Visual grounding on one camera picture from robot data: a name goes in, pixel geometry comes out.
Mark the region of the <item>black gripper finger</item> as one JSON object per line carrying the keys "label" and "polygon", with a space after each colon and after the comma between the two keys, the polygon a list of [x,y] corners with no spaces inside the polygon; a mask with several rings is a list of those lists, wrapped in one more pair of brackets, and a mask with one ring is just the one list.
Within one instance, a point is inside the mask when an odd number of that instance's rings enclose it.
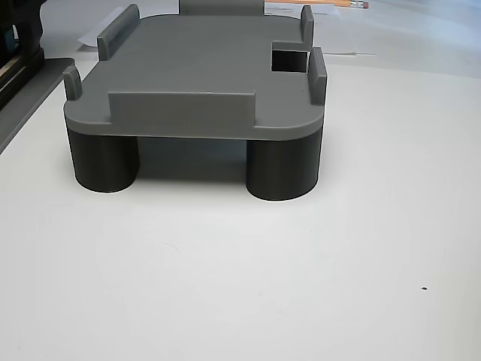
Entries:
{"label": "black gripper finger", "polygon": [[14,25],[25,56],[33,56],[41,48],[43,27],[40,12],[43,4],[44,0],[13,1]]}

